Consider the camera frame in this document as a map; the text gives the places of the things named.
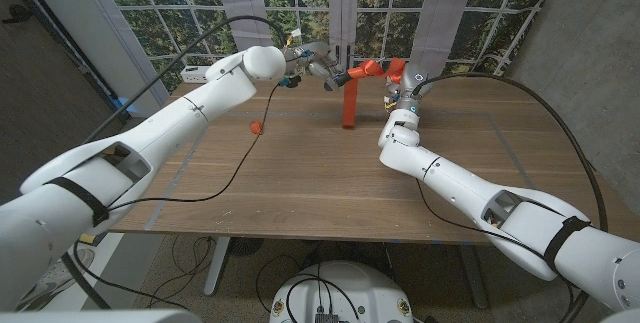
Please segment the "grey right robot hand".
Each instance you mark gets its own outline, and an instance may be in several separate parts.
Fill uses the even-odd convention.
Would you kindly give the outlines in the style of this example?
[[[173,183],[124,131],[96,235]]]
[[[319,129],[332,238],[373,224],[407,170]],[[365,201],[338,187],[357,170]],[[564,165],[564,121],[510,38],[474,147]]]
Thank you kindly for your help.
[[[384,97],[387,111],[396,109],[409,110],[417,114],[421,100],[431,90],[433,84],[428,83],[428,72],[417,64],[408,63],[401,70],[395,70],[386,77],[386,88],[389,93]]]

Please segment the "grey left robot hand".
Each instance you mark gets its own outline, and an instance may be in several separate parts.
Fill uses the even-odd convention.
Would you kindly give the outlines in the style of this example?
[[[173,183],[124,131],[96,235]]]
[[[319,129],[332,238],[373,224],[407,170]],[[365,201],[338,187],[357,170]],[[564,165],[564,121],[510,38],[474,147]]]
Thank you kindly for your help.
[[[326,91],[337,91],[352,77],[340,65],[335,53],[324,42],[311,42],[284,50],[285,75],[293,77],[301,69],[307,69],[324,82]]]

